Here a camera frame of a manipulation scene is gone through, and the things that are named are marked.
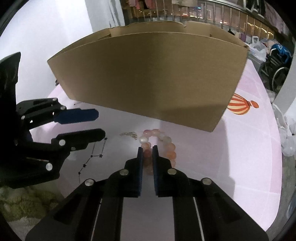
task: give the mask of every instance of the blue cloth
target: blue cloth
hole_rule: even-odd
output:
[[[277,49],[281,57],[286,56],[285,64],[292,58],[290,51],[281,44],[272,45],[271,49]]]

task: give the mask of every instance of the pink bead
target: pink bead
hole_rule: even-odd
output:
[[[144,151],[144,153],[143,153],[144,158],[151,157],[151,156],[152,156],[151,149],[147,149],[147,150]]]
[[[152,136],[151,130],[145,130],[145,131],[143,131],[143,136],[146,136],[147,138],[149,138],[150,136]]]
[[[166,148],[167,151],[174,151],[176,149],[176,146],[173,143],[168,143],[165,146],[165,148]]]
[[[143,166],[147,167],[149,165],[152,165],[152,156],[143,159]]]
[[[159,135],[160,130],[159,129],[153,129],[151,132],[152,132],[152,136],[156,137],[156,136]]]
[[[173,159],[176,159],[177,154],[176,154],[176,152],[174,152],[174,151],[168,151],[168,152],[166,153],[166,157],[167,157],[168,159],[170,159],[170,160],[173,160]]]
[[[176,160],[175,160],[175,159],[170,160],[170,164],[171,164],[172,167],[174,168],[175,165],[176,165]]]
[[[150,145],[149,145],[148,143],[150,143],[150,142],[145,142],[145,143],[143,143],[143,144],[141,145],[141,147],[143,148],[143,150],[150,149],[150,147],[151,147],[151,143],[150,143]]]

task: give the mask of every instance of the pink tablecloth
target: pink tablecloth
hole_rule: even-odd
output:
[[[212,133],[177,124],[139,116],[123,111],[77,103],[68,99],[60,86],[50,97],[57,97],[68,109],[96,108],[99,118],[93,122],[60,125],[50,123],[32,130],[35,141],[50,142],[58,133],[102,128],[108,140],[103,157],[94,157],[81,171],[80,179],[101,180],[123,168],[126,160],[134,158],[139,142],[122,132],[159,128],[176,145],[176,168],[188,177],[213,179],[264,230],[274,221],[281,194],[281,145],[269,98],[250,60],[247,61],[235,91],[247,101],[255,101],[244,115],[226,109]],[[157,140],[151,138],[152,145]],[[99,155],[103,142],[96,144]],[[58,185],[68,195],[79,185],[78,172],[90,157],[93,144],[86,150],[72,152],[61,169]],[[125,199],[121,240],[173,240],[173,211],[171,198],[156,198],[153,178],[143,176],[139,199]]]

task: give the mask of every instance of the constellation print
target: constellation print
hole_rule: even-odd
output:
[[[89,159],[86,161],[86,163],[84,163],[84,164],[82,165],[82,168],[81,168],[80,171],[78,172],[79,184],[80,184],[80,174],[81,174],[81,171],[82,171],[83,168],[86,168],[87,163],[89,162],[89,160],[90,160],[91,158],[93,158],[93,157],[97,157],[97,156],[98,156],[99,158],[102,158],[102,157],[103,157],[103,151],[104,151],[104,147],[105,147],[105,144],[106,144],[106,141],[107,141],[107,140],[108,140],[108,138],[105,137],[105,138],[104,138],[103,148],[102,148],[101,154],[99,154],[99,155],[93,155],[93,153],[94,153],[94,148],[95,148],[95,146],[96,146],[96,142],[94,143],[94,147],[93,147],[93,149],[92,149],[91,156],[90,156]]]

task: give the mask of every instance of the cardboard box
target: cardboard box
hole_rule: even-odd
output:
[[[93,33],[48,64],[71,99],[213,131],[247,52],[213,25],[147,22]]]

